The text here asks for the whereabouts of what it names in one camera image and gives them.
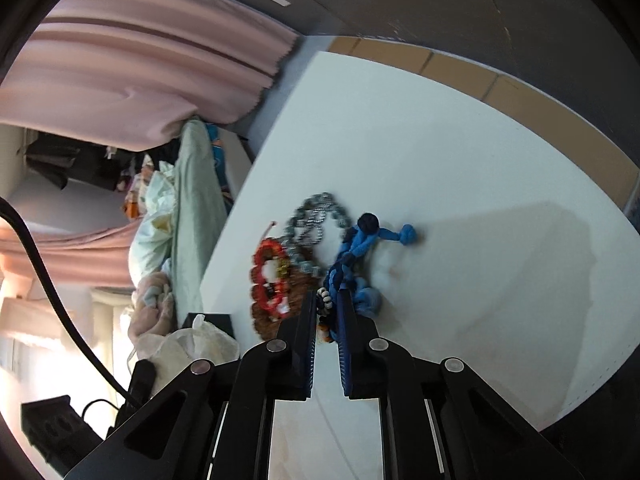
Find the translucent white flower hairpiece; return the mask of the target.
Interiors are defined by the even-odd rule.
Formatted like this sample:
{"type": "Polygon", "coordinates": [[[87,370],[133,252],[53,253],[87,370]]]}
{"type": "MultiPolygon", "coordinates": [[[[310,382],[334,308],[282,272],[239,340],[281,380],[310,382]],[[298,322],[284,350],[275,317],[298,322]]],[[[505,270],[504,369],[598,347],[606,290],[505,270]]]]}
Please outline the translucent white flower hairpiece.
{"type": "Polygon", "coordinates": [[[206,359],[214,365],[236,361],[238,342],[228,344],[210,336],[201,327],[180,328],[166,336],[146,334],[134,345],[139,360],[150,361],[156,377],[151,390],[155,396],[194,361],[206,359]]]}

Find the black jewelry box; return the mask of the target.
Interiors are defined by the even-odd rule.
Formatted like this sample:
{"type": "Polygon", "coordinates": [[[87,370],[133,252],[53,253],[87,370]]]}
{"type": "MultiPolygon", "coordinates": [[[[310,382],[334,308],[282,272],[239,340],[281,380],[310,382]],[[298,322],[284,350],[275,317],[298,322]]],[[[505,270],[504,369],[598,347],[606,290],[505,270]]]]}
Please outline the black jewelry box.
{"type": "Polygon", "coordinates": [[[220,341],[235,344],[232,318],[227,313],[200,313],[190,312],[180,325],[181,328],[201,327],[212,337],[220,341]]]}

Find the pink fleece blanket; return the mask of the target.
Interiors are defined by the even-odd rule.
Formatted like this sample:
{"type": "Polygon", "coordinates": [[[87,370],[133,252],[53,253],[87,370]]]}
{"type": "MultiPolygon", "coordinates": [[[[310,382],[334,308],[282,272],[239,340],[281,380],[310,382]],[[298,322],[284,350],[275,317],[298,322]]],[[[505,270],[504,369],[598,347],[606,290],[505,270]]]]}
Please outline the pink fleece blanket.
{"type": "Polygon", "coordinates": [[[175,297],[168,275],[153,272],[139,282],[132,294],[134,313],[128,327],[133,344],[146,334],[166,336],[175,326],[175,297]]]}

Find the pale green pillow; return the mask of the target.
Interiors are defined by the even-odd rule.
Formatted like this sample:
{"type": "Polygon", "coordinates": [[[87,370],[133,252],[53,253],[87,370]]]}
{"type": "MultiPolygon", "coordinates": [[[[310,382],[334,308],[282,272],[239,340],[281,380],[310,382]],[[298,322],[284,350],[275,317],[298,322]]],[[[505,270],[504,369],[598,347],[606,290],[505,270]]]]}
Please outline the pale green pillow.
{"type": "Polygon", "coordinates": [[[175,167],[161,162],[144,194],[142,216],[129,247],[128,269],[132,284],[138,286],[149,274],[160,270],[171,251],[175,231],[177,190],[175,167]]]}

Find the green bed sheet mattress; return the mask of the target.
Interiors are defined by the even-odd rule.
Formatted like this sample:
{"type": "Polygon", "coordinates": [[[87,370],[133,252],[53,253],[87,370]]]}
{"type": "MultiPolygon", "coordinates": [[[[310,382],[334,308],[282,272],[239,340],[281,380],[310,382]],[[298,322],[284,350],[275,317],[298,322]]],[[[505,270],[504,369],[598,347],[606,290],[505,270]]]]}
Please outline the green bed sheet mattress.
{"type": "Polygon", "coordinates": [[[228,218],[212,144],[200,118],[183,125],[175,170],[177,206],[170,266],[181,325],[189,314],[203,310],[201,282],[228,218]]]}

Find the pink curtain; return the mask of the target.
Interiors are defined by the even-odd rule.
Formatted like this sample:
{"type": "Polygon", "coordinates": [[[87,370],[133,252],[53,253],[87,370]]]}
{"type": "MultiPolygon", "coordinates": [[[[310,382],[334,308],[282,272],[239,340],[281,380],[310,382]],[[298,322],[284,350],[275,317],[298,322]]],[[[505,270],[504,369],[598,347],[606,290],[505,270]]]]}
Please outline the pink curtain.
{"type": "Polygon", "coordinates": [[[1,85],[8,125],[144,151],[258,105],[296,33],[232,0],[60,0],[1,85]]]}

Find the white wall socket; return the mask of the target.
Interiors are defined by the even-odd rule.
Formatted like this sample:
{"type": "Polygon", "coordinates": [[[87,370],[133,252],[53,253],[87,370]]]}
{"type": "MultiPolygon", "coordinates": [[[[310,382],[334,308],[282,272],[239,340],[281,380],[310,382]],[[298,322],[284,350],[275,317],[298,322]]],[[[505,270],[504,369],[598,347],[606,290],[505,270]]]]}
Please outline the white wall socket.
{"type": "Polygon", "coordinates": [[[278,6],[282,6],[282,8],[287,8],[291,5],[288,0],[270,0],[271,2],[277,4],[278,6]]]}

